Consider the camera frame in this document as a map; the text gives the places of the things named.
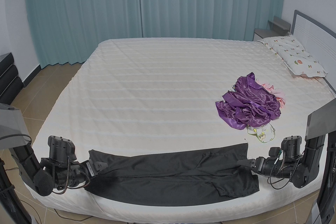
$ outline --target pink cloth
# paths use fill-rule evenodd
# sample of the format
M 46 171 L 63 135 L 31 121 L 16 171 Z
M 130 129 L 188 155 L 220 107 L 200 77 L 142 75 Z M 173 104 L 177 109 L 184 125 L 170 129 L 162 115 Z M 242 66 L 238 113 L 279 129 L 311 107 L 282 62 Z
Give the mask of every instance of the pink cloth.
M 271 85 L 271 84 L 269 84 L 269 83 L 267 83 L 267 82 L 263 83 L 263 82 L 261 82 L 259 79 L 256 79 L 256 82 L 257 82 L 259 85 L 263 86 L 264 89 L 265 89 L 268 93 L 270 93 L 270 94 L 272 94 L 272 95 L 274 95 L 274 96 L 276 97 L 276 99 L 277 99 L 278 102 L 280 103 L 280 108 L 283 108 L 283 107 L 285 106 L 285 104 L 286 104 L 285 93 L 283 92 L 283 90 L 282 90 L 281 88 L 279 88 L 279 87 L 274 88 L 273 85 Z

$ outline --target fitted sheet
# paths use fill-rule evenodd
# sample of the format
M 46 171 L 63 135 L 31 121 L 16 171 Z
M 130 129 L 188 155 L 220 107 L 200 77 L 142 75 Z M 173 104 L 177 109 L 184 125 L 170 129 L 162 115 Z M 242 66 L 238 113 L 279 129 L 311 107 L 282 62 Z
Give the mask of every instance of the fitted sheet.
M 239 76 L 256 77 L 281 87 L 287 103 L 272 125 L 268 143 L 229 127 L 215 101 Z M 260 42 L 199 38 L 130 38 L 99 44 L 62 91 L 44 122 L 33 149 L 48 157 L 50 135 L 71 139 L 78 161 L 91 149 L 115 155 L 189 151 L 249 143 L 248 156 L 267 156 L 284 137 L 305 137 L 307 116 L 334 98 L 322 78 L 294 76 Z M 247 197 L 197 206 L 144 206 L 108 200 L 85 191 L 32 195 L 44 205 L 100 218 L 138 223 L 203 223 L 249 217 L 279 208 L 321 185 L 320 173 L 297 189 L 274 190 L 259 176 L 260 191 Z

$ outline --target white cloth with yellow print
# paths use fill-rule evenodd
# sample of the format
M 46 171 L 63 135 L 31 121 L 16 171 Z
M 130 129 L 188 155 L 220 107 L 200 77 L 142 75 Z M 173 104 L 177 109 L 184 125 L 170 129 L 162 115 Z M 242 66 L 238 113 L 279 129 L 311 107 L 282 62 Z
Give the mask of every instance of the white cloth with yellow print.
M 262 143 L 267 143 L 275 138 L 275 129 L 271 123 L 261 125 L 260 127 L 247 127 L 247 133 L 255 135 Z
M 317 59 L 310 55 L 293 35 L 267 37 L 258 41 L 279 55 L 295 75 L 323 78 L 327 74 Z

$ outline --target white floral pillow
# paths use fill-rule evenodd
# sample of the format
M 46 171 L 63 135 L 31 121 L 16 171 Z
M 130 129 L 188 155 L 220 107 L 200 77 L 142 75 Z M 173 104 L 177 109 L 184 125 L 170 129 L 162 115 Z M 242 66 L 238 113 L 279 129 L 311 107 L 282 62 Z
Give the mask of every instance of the white floral pillow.
M 327 72 L 319 64 L 319 62 L 308 52 L 302 44 L 293 36 L 285 37 L 267 37 L 261 40 L 266 47 L 274 50 L 279 55 L 286 66 L 295 75 L 325 77 Z

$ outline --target black trousers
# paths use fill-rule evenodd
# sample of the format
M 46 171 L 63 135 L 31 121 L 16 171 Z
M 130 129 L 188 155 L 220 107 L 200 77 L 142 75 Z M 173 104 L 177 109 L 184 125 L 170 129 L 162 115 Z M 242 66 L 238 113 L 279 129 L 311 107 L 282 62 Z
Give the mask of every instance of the black trousers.
M 116 156 L 91 150 L 90 159 L 108 168 L 85 188 L 110 200 L 137 205 L 212 204 L 259 191 L 258 176 L 237 161 L 248 144 L 184 152 Z

